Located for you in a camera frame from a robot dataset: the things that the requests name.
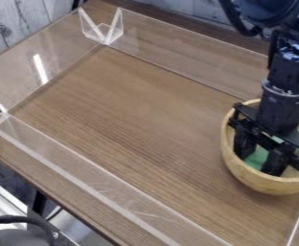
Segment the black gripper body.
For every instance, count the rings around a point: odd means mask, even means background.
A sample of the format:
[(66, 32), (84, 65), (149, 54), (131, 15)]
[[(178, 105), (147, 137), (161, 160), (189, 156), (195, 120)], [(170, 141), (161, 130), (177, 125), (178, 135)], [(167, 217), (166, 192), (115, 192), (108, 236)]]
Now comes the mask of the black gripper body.
[(257, 146), (269, 152), (277, 148), (289, 150), (288, 166), (299, 170), (299, 93), (283, 92), (269, 82), (262, 84), (262, 88), (258, 107), (237, 103), (229, 125), (234, 129), (238, 126), (247, 128), (255, 136)]

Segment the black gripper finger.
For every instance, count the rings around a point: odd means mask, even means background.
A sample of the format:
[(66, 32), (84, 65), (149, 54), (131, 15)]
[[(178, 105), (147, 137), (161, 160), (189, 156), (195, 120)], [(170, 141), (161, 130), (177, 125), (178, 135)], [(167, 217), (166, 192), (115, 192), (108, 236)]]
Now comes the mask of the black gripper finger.
[(269, 175), (279, 177), (289, 165), (290, 151), (277, 148), (269, 152), (267, 159), (265, 160), (261, 171)]
[(255, 136), (247, 128), (238, 126), (234, 136), (234, 153), (243, 160), (255, 150)]

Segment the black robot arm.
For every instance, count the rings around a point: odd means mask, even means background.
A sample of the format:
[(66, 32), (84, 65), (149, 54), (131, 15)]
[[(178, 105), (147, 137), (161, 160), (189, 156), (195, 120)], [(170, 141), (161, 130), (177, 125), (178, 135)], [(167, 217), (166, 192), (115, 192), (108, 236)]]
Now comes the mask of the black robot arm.
[(218, 0), (229, 21), (246, 37), (271, 35), (269, 76), (259, 105), (234, 105), (234, 153), (243, 160), (257, 147), (267, 151), (259, 171), (279, 176), (299, 169), (299, 0)]

